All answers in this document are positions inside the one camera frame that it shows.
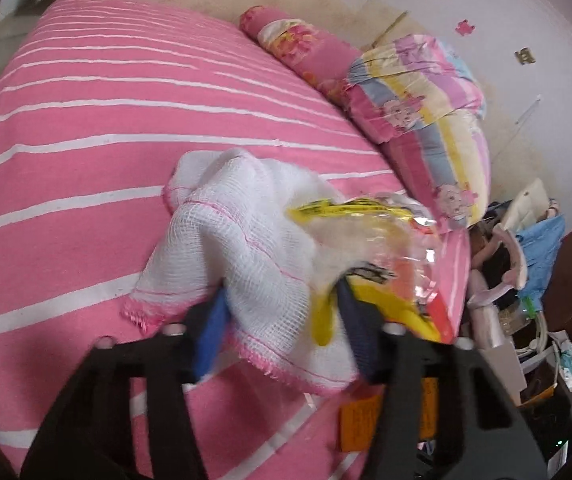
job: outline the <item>white gauze cloth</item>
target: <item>white gauze cloth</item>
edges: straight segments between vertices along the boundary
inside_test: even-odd
[[[308,328],[316,244],[285,214],[313,200],[344,197],[319,175],[242,149],[191,152],[164,190],[173,213],[123,313],[145,333],[180,319],[222,278],[232,345],[253,365],[314,394],[357,375],[340,320],[317,346]]]

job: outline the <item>pillowcase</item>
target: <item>pillowcase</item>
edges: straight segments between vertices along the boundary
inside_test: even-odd
[[[330,102],[342,105],[346,74],[361,51],[271,7],[251,7],[240,17],[239,27]]]
[[[481,220],[490,188],[484,95],[449,47],[412,34],[369,50],[352,64],[344,92],[353,121],[441,232]]]

